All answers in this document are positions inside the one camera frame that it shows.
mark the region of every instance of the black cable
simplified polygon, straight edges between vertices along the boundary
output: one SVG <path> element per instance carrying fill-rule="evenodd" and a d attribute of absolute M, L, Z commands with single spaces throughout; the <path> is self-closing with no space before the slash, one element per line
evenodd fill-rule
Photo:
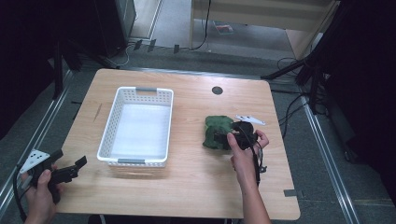
<path fill-rule="evenodd" d="M 14 174 L 12 188 L 14 190 L 15 202 L 17 203 L 18 209 L 20 210 L 20 217 L 21 217 L 22 221 L 24 222 L 26 220 L 27 216 L 22 208 L 21 198 L 18 193 L 18 173 L 20 172 L 21 168 L 22 168 L 22 166 L 18 164 L 17 171 Z"/>
<path fill-rule="evenodd" d="M 209 7 L 207 8 L 207 14 L 206 14 L 206 24 L 205 24 L 205 38 L 204 41 L 202 42 L 202 44 L 196 48 L 192 48 L 190 50 L 196 50 L 199 49 L 206 41 L 206 37 L 207 37 L 207 21 L 209 20 L 209 12 L 210 12 L 210 5 L 212 4 L 212 0 L 209 0 Z"/>
<path fill-rule="evenodd" d="M 283 90 L 271 90 L 271 91 L 277 93 L 289 93 L 289 94 L 305 94 L 305 95 L 309 94 L 309 92 L 299 92 L 299 91 L 283 91 Z"/>
<path fill-rule="evenodd" d="M 292 116 L 294 113 L 296 113 L 297 111 L 301 110 L 305 105 L 308 105 L 308 103 L 305 103 L 305 104 L 303 104 L 303 105 L 300 105 L 299 107 L 297 107 L 296 109 L 294 109 L 293 111 L 291 111 L 291 113 L 289 113 L 289 114 L 287 115 L 288 119 L 290 119 L 291 116 Z M 285 124 L 285 121 L 283 121 L 283 122 L 280 123 L 280 121 L 282 121 L 282 120 L 284 120 L 284 119 L 286 119 L 286 116 L 279 120 L 279 126 L 282 126 L 283 124 Z"/>
<path fill-rule="evenodd" d="M 277 69 L 281 70 L 281 68 L 280 68 L 280 66 L 279 66 L 279 63 L 280 63 L 280 61 L 285 60 L 285 59 L 292 59 L 292 60 L 293 60 L 292 62 L 290 62 L 289 66 L 292 65 L 292 64 L 294 64 L 294 63 L 297 63 L 297 62 L 298 62 L 298 60 L 295 59 L 295 58 L 288 58 L 288 57 L 286 57 L 286 58 L 281 58 L 281 59 L 277 60 L 277 63 L 276 63 Z M 292 72 L 294 75 L 289 74 L 289 73 L 286 73 L 285 75 L 290 76 L 290 77 L 295 77 L 295 76 L 298 75 L 298 74 L 295 73 L 294 71 L 291 71 L 291 72 Z"/>
<path fill-rule="evenodd" d="M 23 196 L 25 195 L 25 193 L 30 189 L 30 187 L 32 187 L 32 186 L 29 186 L 24 192 L 23 192 L 23 194 L 21 194 L 21 196 L 20 196 L 20 200 L 22 200 L 22 198 L 23 198 Z"/>
<path fill-rule="evenodd" d="M 255 173 L 256 173 L 256 183 L 257 183 L 257 186 L 259 186 L 260 185 L 260 181 L 261 181 L 260 180 L 260 169 L 261 169 L 261 167 L 259 166 L 257 154 L 254 151 L 253 144 L 250 142 L 250 139 L 248 138 L 248 135 L 245 133 L 245 131 L 242 128 L 240 128 L 242 121 L 239 121 L 238 123 L 239 123 L 239 130 L 241 130 L 242 133 L 245 135 L 245 137 L 246 137 L 246 139 L 248 141 L 248 144 L 250 145 L 251 153 L 253 153 L 253 165 L 254 165 L 254 170 L 255 170 Z"/>
<path fill-rule="evenodd" d="M 288 114 L 289 114 L 289 110 L 291 108 L 291 106 L 300 98 L 302 97 L 303 94 L 300 94 L 299 96 L 297 96 L 293 101 L 291 101 L 291 103 L 288 106 L 288 109 L 286 110 L 286 117 L 285 117 L 285 128 L 283 129 L 283 133 L 282 133 L 282 138 L 285 138 L 286 136 L 286 132 L 288 131 Z"/>
<path fill-rule="evenodd" d="M 306 65 L 306 67 L 308 67 L 308 68 L 310 68 L 310 69 L 314 69 L 315 66 L 311 66 L 310 64 L 307 63 L 306 58 L 308 58 L 308 57 L 309 57 L 309 55 L 306 56 L 306 57 L 303 57 L 303 62 L 304 62 L 304 64 Z"/>
<path fill-rule="evenodd" d="M 262 145 L 260 145 L 259 141 L 256 141 L 257 145 L 259 145 L 260 149 L 259 149 L 259 154 L 260 154 L 260 167 L 262 167 Z"/>

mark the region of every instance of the metal rail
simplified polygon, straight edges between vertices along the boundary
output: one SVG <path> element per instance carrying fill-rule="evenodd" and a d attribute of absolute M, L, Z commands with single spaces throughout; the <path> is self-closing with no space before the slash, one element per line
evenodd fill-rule
<path fill-rule="evenodd" d="M 305 97 L 302 97 L 303 105 L 307 103 Z M 334 187 L 335 194 L 337 196 L 338 202 L 340 203 L 341 209 L 344 213 L 346 223 L 359 224 L 361 223 L 356 213 L 355 207 L 352 200 L 349 197 L 347 187 L 338 172 L 337 165 L 332 157 L 329 145 L 327 144 L 326 137 L 321 130 L 318 118 L 312 113 L 309 105 L 304 106 L 306 116 L 308 118 L 309 124 L 311 125 L 312 132 L 317 140 L 320 154 L 326 166 L 327 172 L 329 174 L 330 180 L 332 181 L 332 186 Z"/>

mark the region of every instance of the hand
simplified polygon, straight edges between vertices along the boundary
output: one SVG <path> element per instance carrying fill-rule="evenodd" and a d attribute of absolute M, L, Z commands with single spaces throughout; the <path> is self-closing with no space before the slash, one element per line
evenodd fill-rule
<path fill-rule="evenodd" d="M 256 131 L 256 134 L 260 137 L 259 144 L 255 144 L 253 149 L 256 154 L 258 154 L 260 147 L 266 147 L 269 144 L 269 140 L 265 133 L 260 130 Z M 251 150 L 242 150 L 233 134 L 227 134 L 227 140 L 233 151 L 233 156 L 231 157 L 231 164 L 236 171 L 236 177 L 238 179 L 239 185 L 244 189 L 247 185 L 256 185 L 256 172 L 254 170 L 253 163 L 253 153 Z"/>
<path fill-rule="evenodd" d="M 28 174 L 21 175 L 22 181 L 28 177 Z M 52 221 L 56 214 L 56 205 L 52 201 L 52 195 L 48 189 L 51 172 L 45 170 L 37 181 L 37 188 L 30 187 L 26 192 L 26 199 L 29 206 L 29 213 L 25 223 L 47 224 Z M 63 191 L 61 186 L 57 186 L 60 193 Z"/>

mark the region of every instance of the cable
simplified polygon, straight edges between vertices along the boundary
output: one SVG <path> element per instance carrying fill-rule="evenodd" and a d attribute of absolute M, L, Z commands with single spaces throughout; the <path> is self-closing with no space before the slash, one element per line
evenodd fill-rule
<path fill-rule="evenodd" d="M 286 117 L 288 117 L 288 119 L 290 119 L 291 116 L 292 116 L 294 113 L 296 113 L 297 111 L 301 110 L 305 105 L 308 105 L 308 103 L 305 103 L 305 104 L 303 104 L 303 105 L 300 105 L 299 107 L 297 107 L 296 109 L 294 109 L 293 111 L 291 111 L 291 113 L 289 113 L 287 116 L 283 117 L 283 119 L 286 119 Z M 283 122 L 280 123 L 280 121 L 282 121 L 283 119 L 280 119 L 280 120 L 279 120 L 279 126 L 282 126 L 282 125 L 284 125 L 284 124 L 286 123 L 285 121 L 283 121 Z"/>
<path fill-rule="evenodd" d="M 278 93 L 290 93 L 290 94 L 309 94 L 309 92 L 299 92 L 299 91 L 283 91 L 283 90 L 271 90 L 273 92 L 278 92 Z"/>
<path fill-rule="evenodd" d="M 199 1 L 200 3 L 200 8 L 201 8 L 201 18 L 204 17 L 204 10 L 203 10 L 203 1 Z M 201 19 L 201 27 L 202 30 L 205 31 L 205 26 L 204 26 L 204 19 Z M 207 50 L 209 48 L 209 44 L 206 42 L 206 48 L 204 50 Z"/>
<path fill-rule="evenodd" d="M 24 222 L 27 218 L 26 213 L 23 211 L 22 205 L 21 205 L 21 198 L 20 198 L 20 194 L 18 193 L 18 173 L 20 172 L 22 166 L 21 165 L 17 165 L 17 171 L 14 174 L 14 178 L 13 178 L 13 183 L 12 183 L 12 188 L 14 190 L 14 198 L 15 198 L 15 202 L 17 203 L 18 209 L 20 210 L 20 217 L 22 219 L 22 221 Z"/>
<path fill-rule="evenodd" d="M 307 62 L 306 62 L 306 58 L 308 58 L 309 57 L 309 55 L 308 56 L 306 56 L 306 57 L 303 57 L 303 61 L 304 61 L 304 64 L 308 67 L 308 68 L 310 68 L 310 69 L 314 69 L 315 68 L 315 66 L 311 66 L 311 65 L 309 65 Z"/>
<path fill-rule="evenodd" d="M 111 61 L 111 60 L 108 59 L 108 58 L 106 58 L 106 60 L 108 60 L 109 62 L 113 63 L 113 64 L 116 65 L 116 66 L 124 66 L 125 64 L 127 64 L 127 63 L 129 62 L 128 48 L 130 48 L 131 46 L 134 46 L 134 45 L 130 45 L 130 46 L 128 46 L 128 47 L 125 49 L 125 54 L 126 54 L 126 56 L 127 56 L 126 63 L 114 63 L 113 61 Z"/>
<path fill-rule="evenodd" d="M 207 21 L 209 20 L 209 12 L 210 12 L 210 5 L 212 4 L 212 0 L 209 0 L 209 7 L 207 8 L 207 14 L 206 14 L 206 23 L 205 23 L 205 38 L 204 41 L 202 42 L 202 44 L 196 48 L 192 48 L 190 50 L 196 50 L 199 49 L 206 41 L 207 38 Z"/>
<path fill-rule="evenodd" d="M 25 193 L 30 189 L 30 187 L 32 187 L 32 186 L 29 186 L 24 192 L 23 192 L 23 194 L 21 194 L 21 196 L 20 196 L 20 200 L 22 200 L 22 198 L 23 198 L 23 196 L 25 195 Z"/>
<path fill-rule="evenodd" d="M 289 110 L 290 110 L 290 108 L 291 108 L 291 106 L 300 98 L 300 97 L 302 97 L 303 96 L 303 94 L 300 94 L 299 96 L 297 96 L 293 101 L 291 101 L 291 103 L 289 104 L 289 106 L 288 106 L 288 109 L 286 110 L 286 117 L 285 117 L 285 128 L 283 129 L 283 133 L 282 133 L 282 138 L 285 138 L 285 136 L 286 136 L 286 132 L 288 131 L 288 121 L 289 121 L 289 118 L 288 118 L 288 115 L 289 115 Z"/>
<path fill-rule="evenodd" d="M 253 164 L 254 164 L 254 170 L 255 170 L 255 173 L 256 173 L 256 183 L 257 183 L 257 186 L 259 186 L 260 182 L 261 182 L 261 180 L 260 180 L 261 167 L 259 166 L 259 163 L 258 163 L 258 157 L 257 157 L 256 152 L 254 151 L 253 144 L 250 142 L 250 139 L 248 138 L 248 135 L 241 128 L 242 121 L 239 121 L 238 123 L 239 123 L 239 130 L 242 131 L 242 133 L 245 135 L 245 137 L 246 137 L 246 139 L 248 141 L 248 144 L 250 145 L 250 150 L 251 150 L 251 153 L 253 154 Z"/>
<path fill-rule="evenodd" d="M 263 157 L 263 153 L 262 153 L 262 145 L 260 145 L 259 141 L 256 141 L 256 143 L 259 145 L 260 149 L 259 149 L 259 160 L 260 160 L 260 165 L 259 165 L 259 171 L 260 173 L 265 173 L 267 170 L 267 167 L 262 167 L 262 157 Z"/>
<path fill-rule="evenodd" d="M 281 59 L 277 60 L 277 63 L 276 63 L 277 69 L 281 70 L 281 68 L 279 67 L 279 63 L 280 63 L 282 60 L 285 60 L 285 59 L 292 59 L 292 60 L 293 60 L 292 62 L 290 62 L 289 66 L 292 65 L 292 64 L 294 64 L 294 63 L 297 63 L 297 60 L 296 60 L 295 58 L 288 58 L 288 57 L 286 57 L 286 58 L 281 58 Z M 295 77 L 294 75 L 289 74 L 289 73 L 286 73 L 285 75 L 290 76 L 290 77 Z"/>

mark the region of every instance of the green cloth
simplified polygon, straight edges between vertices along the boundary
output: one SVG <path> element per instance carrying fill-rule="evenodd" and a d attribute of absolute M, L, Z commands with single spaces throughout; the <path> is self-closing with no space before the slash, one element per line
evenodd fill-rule
<path fill-rule="evenodd" d="M 208 116 L 205 119 L 205 141 L 203 145 L 212 149 L 225 149 L 222 143 L 215 141 L 215 132 L 227 134 L 232 129 L 233 120 L 227 116 Z"/>

